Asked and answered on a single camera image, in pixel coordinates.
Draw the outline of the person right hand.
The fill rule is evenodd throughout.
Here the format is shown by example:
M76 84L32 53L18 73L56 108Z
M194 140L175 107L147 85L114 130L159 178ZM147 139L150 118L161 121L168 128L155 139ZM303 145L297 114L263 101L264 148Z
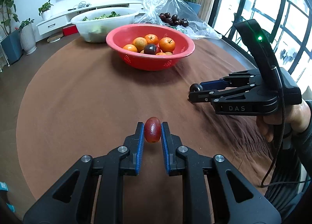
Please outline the person right hand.
M256 125L262 136L268 141L273 140L273 125L282 124L282 111L269 116L257 116ZM311 108L302 100L301 104L285 107L285 123L290 124L294 132L304 132L311 120Z

